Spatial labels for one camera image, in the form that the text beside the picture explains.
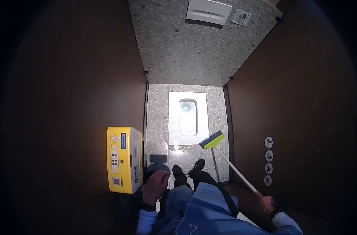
sticker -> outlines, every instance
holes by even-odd
[[[266,186],[270,186],[271,183],[272,183],[271,176],[265,176],[265,177],[264,177],[264,184],[265,184]]]
[[[271,137],[267,137],[265,140],[264,140],[264,145],[266,146],[266,148],[271,148],[272,147],[272,144],[273,144],[273,141],[272,141],[272,138]]]
[[[112,146],[110,149],[110,161],[112,166],[112,172],[118,173],[118,148],[116,146]]]
[[[266,166],[264,166],[264,170],[266,171],[267,174],[271,174],[272,173],[272,164],[271,163],[267,163]]]
[[[110,142],[111,143],[116,143],[117,141],[120,141],[120,137],[118,137],[116,134],[113,134],[110,136]]]
[[[126,133],[121,133],[121,149],[126,149]]]
[[[246,26],[247,22],[249,21],[251,17],[250,13],[247,13],[246,11],[242,11],[240,9],[237,9],[236,14],[234,15],[234,18],[232,20],[233,23],[239,24],[241,26]]]
[[[273,159],[273,152],[271,150],[267,150],[265,157],[266,157],[267,162],[271,162]]]
[[[121,186],[120,178],[112,177],[112,184],[113,184],[114,186]]]

wrist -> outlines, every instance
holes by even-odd
[[[157,200],[153,200],[153,199],[148,198],[148,197],[143,197],[143,199],[142,199],[142,203],[143,204],[147,204],[147,205],[150,205],[150,206],[155,206],[156,202],[157,202]]]
[[[273,206],[270,206],[268,207],[266,210],[265,210],[265,213],[270,216],[270,214],[276,209],[276,206],[273,205]]]

white ceramic toilet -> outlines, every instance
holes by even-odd
[[[198,144],[209,137],[206,93],[169,92],[168,144]]]

terrazzo wall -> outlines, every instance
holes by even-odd
[[[223,29],[186,24],[187,0],[129,0],[149,83],[222,87],[282,16],[262,0],[217,1],[233,7]],[[251,13],[246,27],[231,22],[237,9]]]

bracelet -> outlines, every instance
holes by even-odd
[[[273,204],[275,204],[275,203],[272,203],[271,205],[269,205],[268,207],[266,207],[266,208],[263,210],[263,212],[266,212],[266,209],[269,208],[270,206],[272,206]]]

